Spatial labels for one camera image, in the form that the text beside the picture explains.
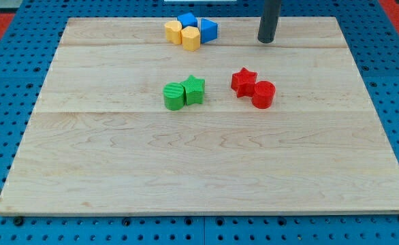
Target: green cylinder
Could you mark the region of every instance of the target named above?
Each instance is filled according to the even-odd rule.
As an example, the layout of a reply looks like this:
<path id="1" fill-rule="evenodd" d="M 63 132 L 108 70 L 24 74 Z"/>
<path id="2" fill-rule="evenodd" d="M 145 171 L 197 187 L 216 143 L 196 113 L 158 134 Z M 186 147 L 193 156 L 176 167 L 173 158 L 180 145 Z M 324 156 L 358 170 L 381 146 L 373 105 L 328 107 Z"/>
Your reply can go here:
<path id="1" fill-rule="evenodd" d="M 169 110 L 179 110 L 185 106 L 185 88 L 181 84 L 171 82 L 163 88 L 165 107 Z"/>

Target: blue pegboard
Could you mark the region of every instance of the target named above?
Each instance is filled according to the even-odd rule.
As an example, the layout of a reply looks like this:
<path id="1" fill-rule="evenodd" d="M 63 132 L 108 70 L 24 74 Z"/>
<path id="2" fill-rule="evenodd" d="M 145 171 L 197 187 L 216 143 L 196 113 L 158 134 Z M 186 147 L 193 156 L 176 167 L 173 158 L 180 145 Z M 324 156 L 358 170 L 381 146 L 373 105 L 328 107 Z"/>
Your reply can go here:
<path id="1" fill-rule="evenodd" d="M 69 17 L 259 16 L 263 2 L 24 0 L 0 42 L 0 190 Z M 399 160 L 399 36 L 377 1 L 283 1 L 284 16 L 335 16 Z M 0 217 L 0 244 L 399 244 L 399 216 Z"/>

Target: black cylindrical post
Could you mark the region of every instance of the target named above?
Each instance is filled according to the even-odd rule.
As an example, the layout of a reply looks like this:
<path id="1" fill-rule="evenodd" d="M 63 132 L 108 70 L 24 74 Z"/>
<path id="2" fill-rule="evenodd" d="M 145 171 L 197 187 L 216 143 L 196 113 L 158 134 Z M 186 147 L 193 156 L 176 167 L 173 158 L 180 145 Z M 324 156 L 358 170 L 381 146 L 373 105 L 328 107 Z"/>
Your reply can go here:
<path id="1" fill-rule="evenodd" d="M 263 15 L 260 20 L 258 40 L 264 44 L 274 41 L 278 17 L 280 16 L 281 0 L 265 0 Z"/>

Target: wooden plank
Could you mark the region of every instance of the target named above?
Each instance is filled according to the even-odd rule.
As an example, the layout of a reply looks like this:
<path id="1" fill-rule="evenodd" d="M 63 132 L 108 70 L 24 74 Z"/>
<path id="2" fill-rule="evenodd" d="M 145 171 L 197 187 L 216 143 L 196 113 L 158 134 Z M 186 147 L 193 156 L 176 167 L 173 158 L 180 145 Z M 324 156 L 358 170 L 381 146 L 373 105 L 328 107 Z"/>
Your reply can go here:
<path id="1" fill-rule="evenodd" d="M 164 40 L 167 20 L 69 20 L 1 215 L 399 213 L 399 166 L 334 18 L 282 18 L 268 45 L 258 18 L 214 18 L 197 52 Z M 275 83 L 271 108 L 229 88 L 242 66 Z M 204 104 L 167 111 L 163 86 L 190 74 Z"/>

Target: red cylinder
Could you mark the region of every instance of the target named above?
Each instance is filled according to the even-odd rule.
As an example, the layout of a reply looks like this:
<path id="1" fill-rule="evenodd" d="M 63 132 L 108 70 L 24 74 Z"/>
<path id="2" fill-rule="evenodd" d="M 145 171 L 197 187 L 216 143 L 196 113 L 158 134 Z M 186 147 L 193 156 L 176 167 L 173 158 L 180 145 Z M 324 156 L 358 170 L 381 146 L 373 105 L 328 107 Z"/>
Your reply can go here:
<path id="1" fill-rule="evenodd" d="M 260 81 L 254 86 L 254 95 L 251 102 L 256 108 L 266 109 L 272 105 L 275 95 L 275 86 L 268 81 Z"/>

